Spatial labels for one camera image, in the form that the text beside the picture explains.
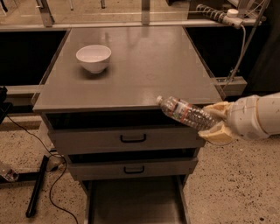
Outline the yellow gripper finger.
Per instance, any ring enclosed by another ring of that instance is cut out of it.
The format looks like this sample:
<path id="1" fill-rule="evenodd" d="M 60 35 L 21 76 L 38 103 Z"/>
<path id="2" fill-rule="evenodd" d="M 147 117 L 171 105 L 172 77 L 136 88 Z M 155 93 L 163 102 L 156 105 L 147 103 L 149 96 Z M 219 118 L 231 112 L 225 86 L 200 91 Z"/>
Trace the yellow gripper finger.
<path id="1" fill-rule="evenodd" d="M 229 144 L 234 140 L 230 128 L 224 122 L 218 122 L 211 129 L 201 130 L 198 134 L 211 144 Z"/>
<path id="2" fill-rule="evenodd" d="M 232 106 L 231 102 L 220 101 L 215 104 L 207 105 L 203 108 L 209 115 L 225 120 L 228 116 L 228 111 Z"/>

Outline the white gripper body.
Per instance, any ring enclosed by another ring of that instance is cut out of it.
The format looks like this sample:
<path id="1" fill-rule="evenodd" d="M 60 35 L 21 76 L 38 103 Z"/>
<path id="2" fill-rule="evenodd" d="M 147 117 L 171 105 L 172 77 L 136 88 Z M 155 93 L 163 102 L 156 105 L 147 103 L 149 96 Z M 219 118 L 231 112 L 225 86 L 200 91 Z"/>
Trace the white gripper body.
<path id="1" fill-rule="evenodd" d="M 269 135 L 262 129 L 257 118 L 259 96 L 252 95 L 235 101 L 227 112 L 228 127 L 245 140 L 265 139 Z"/>

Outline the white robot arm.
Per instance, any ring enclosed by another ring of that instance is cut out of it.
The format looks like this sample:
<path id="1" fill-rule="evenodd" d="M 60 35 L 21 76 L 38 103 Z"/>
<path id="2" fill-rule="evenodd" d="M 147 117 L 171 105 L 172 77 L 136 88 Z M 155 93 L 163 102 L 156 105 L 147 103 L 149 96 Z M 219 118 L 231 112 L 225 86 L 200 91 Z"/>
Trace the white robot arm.
<path id="1" fill-rule="evenodd" d="M 280 134 L 280 93 L 222 101 L 203 109 L 219 120 L 211 129 L 199 132 L 211 144 L 266 139 Z"/>

